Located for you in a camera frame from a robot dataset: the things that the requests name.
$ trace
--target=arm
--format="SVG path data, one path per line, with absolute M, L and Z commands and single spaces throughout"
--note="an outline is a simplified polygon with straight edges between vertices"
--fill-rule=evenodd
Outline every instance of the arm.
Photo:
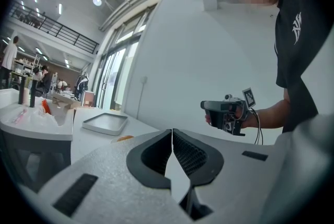
M 279 101 L 272 107 L 257 111 L 261 128 L 278 128 L 282 127 L 290 114 L 290 98 L 287 89 L 284 88 L 283 100 Z M 242 128 L 258 127 L 256 118 L 250 114 L 247 120 L 243 123 Z

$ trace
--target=white plastic bag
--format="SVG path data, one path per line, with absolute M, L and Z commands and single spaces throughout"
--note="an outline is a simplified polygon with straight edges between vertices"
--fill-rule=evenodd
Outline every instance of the white plastic bag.
M 50 129 L 58 127 L 56 119 L 52 115 L 46 113 L 43 106 L 36 107 L 36 110 L 31 114 L 31 122 L 36 127 L 47 126 Z

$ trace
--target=upper floor balcony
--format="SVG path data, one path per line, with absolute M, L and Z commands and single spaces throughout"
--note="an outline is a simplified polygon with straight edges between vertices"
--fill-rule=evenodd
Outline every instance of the upper floor balcony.
M 10 17 L 57 37 L 88 53 L 93 54 L 99 45 L 97 42 L 40 13 L 40 11 L 31 9 L 15 0 L 11 0 L 8 13 Z

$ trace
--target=person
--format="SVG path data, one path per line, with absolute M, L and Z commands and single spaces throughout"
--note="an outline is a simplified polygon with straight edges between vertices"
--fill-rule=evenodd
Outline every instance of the person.
M 52 76 L 47 65 L 42 66 L 42 80 L 38 82 L 36 92 L 40 94 L 48 93 L 51 85 Z
M 61 79 L 58 79 L 57 80 L 57 90 L 61 90 L 62 89 L 62 86 L 63 86 L 63 82 L 62 82 L 62 80 Z
M 33 70 L 33 77 L 32 80 L 37 80 L 37 81 L 41 81 L 43 74 L 42 72 L 38 69 L 38 67 L 35 67 Z
M 276 4 L 280 9 L 276 19 L 276 42 L 273 48 L 278 58 L 276 84 L 284 89 L 283 99 L 272 107 L 257 112 L 262 128 L 283 127 L 283 132 L 293 131 L 298 124 L 318 113 L 301 75 L 324 44 L 332 28 L 332 0 L 239 1 L 262 5 Z M 237 108 L 236 117 L 241 114 L 241 108 Z M 207 115 L 206 122 L 211 122 Z M 242 128 L 245 127 L 258 127 L 254 115 L 249 114 L 242 124 Z
M 4 53 L 5 56 L 2 61 L 1 70 L 0 70 L 0 89 L 2 89 L 2 80 L 6 80 L 5 88 L 9 87 L 9 77 L 10 72 L 13 70 L 14 60 L 17 55 L 17 46 L 16 44 L 19 42 L 19 37 L 16 36 L 13 39 L 13 42 L 9 42 L 8 46 L 5 48 Z
M 64 81 L 64 80 L 62 80 L 62 86 L 63 86 L 63 90 L 65 90 L 65 89 L 66 89 L 66 87 L 67 87 L 67 82 L 66 82 L 66 81 Z

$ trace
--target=person in background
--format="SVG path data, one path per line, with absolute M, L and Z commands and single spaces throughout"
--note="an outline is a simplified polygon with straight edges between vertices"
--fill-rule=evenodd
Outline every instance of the person in background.
M 38 67 L 35 67 L 33 70 L 33 77 L 32 80 L 37 80 L 37 81 L 41 81 L 43 74 L 42 72 L 38 69 Z
M 2 61 L 1 70 L 0 70 L 0 89 L 2 89 L 2 80 L 6 80 L 5 88 L 9 87 L 9 75 L 13 69 L 14 60 L 17 55 L 17 42 L 19 42 L 19 37 L 16 36 L 13 39 L 13 42 L 9 42 L 8 46 L 5 48 L 5 56 Z
M 60 92 L 63 86 L 63 82 L 61 79 L 57 80 L 57 90 Z
M 31 86 L 32 86 L 32 81 L 33 80 L 37 80 L 37 81 L 41 81 L 42 77 L 43 77 L 43 74 L 42 72 L 38 69 L 38 67 L 35 67 L 33 70 L 32 70 L 32 78 L 28 76 L 27 78 L 27 81 L 28 83 L 27 86 L 28 86 L 28 89 L 31 89 Z
M 63 90 L 66 90 L 66 87 L 67 87 L 67 82 L 62 80 L 62 84 L 63 84 Z
M 49 68 L 46 65 L 42 67 L 42 80 L 38 82 L 36 92 L 40 94 L 48 93 L 51 85 L 52 75 L 49 73 Z

